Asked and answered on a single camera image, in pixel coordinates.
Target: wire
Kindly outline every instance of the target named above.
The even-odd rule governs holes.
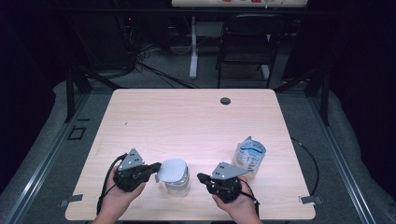
[[[136,63],[139,64],[140,66],[142,66],[143,69],[146,69],[147,71],[150,71],[150,72],[152,72],[152,73],[154,73],[154,74],[156,74],[156,75],[158,75],[160,77],[166,77],[166,78],[168,78],[168,79],[170,79],[170,80],[172,80],[172,81],[174,81],[174,82],[176,82],[176,83],[178,83],[178,84],[180,84],[180,85],[182,85],[182,86],[184,86],[184,87],[186,87],[188,89],[196,89],[196,88],[199,89],[199,87],[197,85],[193,84],[193,83],[186,82],[186,81],[183,81],[183,80],[178,79],[176,77],[171,77],[169,75],[166,75],[164,72],[161,72],[161,71],[159,71],[159,70],[157,70],[155,68],[152,68],[152,67],[150,67],[148,65],[145,65],[145,64],[143,64],[141,62],[136,62]]]
[[[108,171],[107,171],[107,174],[106,174],[106,177],[105,177],[105,182],[104,182],[103,187],[102,187],[102,193],[101,193],[101,195],[100,195],[100,197],[99,197],[98,204],[96,205],[96,215],[99,214],[99,212],[100,212],[100,210],[101,210],[101,208],[102,208],[103,198],[105,198],[105,196],[108,194],[108,192],[109,192],[111,189],[113,189],[113,188],[117,185],[117,183],[116,183],[113,187],[111,187],[108,191],[106,191],[107,180],[108,180],[108,177],[109,177],[110,174],[111,174],[111,171],[113,170],[114,165],[116,165],[116,163],[117,163],[118,161],[122,161],[123,159],[125,159],[125,157],[126,157],[127,155],[128,155],[128,154],[125,153],[125,154],[123,154],[122,156],[118,156],[118,157],[113,161],[113,163],[111,163],[110,167],[108,168]]]
[[[255,206],[255,209],[256,209],[256,214],[257,214],[258,217],[260,217],[260,213],[259,213],[259,205],[260,205],[260,203],[259,203],[259,201],[254,197],[253,190],[251,189],[251,187],[250,187],[250,185],[248,184],[248,182],[246,182],[246,181],[243,180],[243,179],[239,179],[239,180],[242,181],[242,182],[244,182],[244,183],[247,185],[247,187],[249,188],[250,192],[251,192],[251,195],[248,194],[248,193],[245,193],[245,192],[243,192],[243,191],[241,191],[241,194],[243,194],[243,195],[249,197],[251,200],[253,200],[254,206]]]
[[[292,136],[290,137],[290,139],[291,139],[293,142],[295,142],[296,144],[298,144],[300,147],[302,147],[302,148],[306,151],[306,153],[308,153],[309,157],[312,159],[312,161],[313,161],[314,164],[315,164],[315,169],[316,169],[316,172],[317,172],[317,180],[315,181],[315,186],[312,188],[312,191],[311,191],[311,193],[309,194],[310,196],[312,196],[312,195],[314,195],[315,192],[317,191],[318,183],[319,183],[319,168],[318,168],[317,160],[315,160],[314,155],[312,155],[312,153],[308,150],[308,148],[306,148],[306,147],[303,145],[303,143],[301,143],[300,141],[298,141],[297,139],[295,139],[295,138],[292,137]]]

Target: plastic container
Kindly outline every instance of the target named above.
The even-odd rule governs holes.
[[[247,172],[254,176],[259,171],[265,152],[265,147],[249,136],[237,145],[232,164],[247,169]]]
[[[190,173],[187,163],[180,159],[164,161],[158,172],[169,194],[184,197],[190,191]]]

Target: dark background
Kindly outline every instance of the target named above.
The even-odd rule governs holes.
[[[114,7],[114,2],[105,0],[83,2],[1,3],[2,191],[50,114],[55,100],[52,88],[65,80],[71,67],[134,67],[132,47],[139,46],[128,45],[131,42],[125,34],[130,30],[122,30],[129,28],[120,27],[120,18],[78,15],[67,19],[40,11],[43,7],[70,6],[67,4]],[[129,1],[127,7],[170,7],[170,1],[145,2]],[[358,137],[361,159],[373,179],[396,198],[396,184],[391,181],[396,178],[396,6],[391,0],[312,0],[308,11],[315,10],[342,12],[342,16],[328,21],[302,20],[284,78],[301,76],[330,58],[330,88],[339,97]],[[141,16],[136,23],[139,34],[167,49],[166,27],[177,20]]]

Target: table leg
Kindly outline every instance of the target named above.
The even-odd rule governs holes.
[[[196,34],[196,23],[195,17],[192,17],[191,20],[191,65],[190,65],[190,78],[197,78],[197,67],[198,67],[198,50],[197,50],[197,34]]]

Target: metal bracket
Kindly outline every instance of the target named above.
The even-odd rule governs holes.
[[[225,180],[230,179],[239,175],[244,175],[248,172],[247,169],[231,165],[227,162],[222,161],[213,171],[210,176],[212,179]]]
[[[302,204],[312,204],[316,205],[319,203],[323,203],[323,200],[320,197],[308,196],[308,197],[300,197],[300,203]]]
[[[119,171],[128,170],[143,164],[145,164],[143,158],[139,155],[136,149],[132,148],[132,150],[128,153],[125,159],[121,162],[119,166]]]
[[[69,203],[79,202],[82,200],[82,194],[70,196],[67,200],[62,200],[59,202],[60,207],[66,207]]]

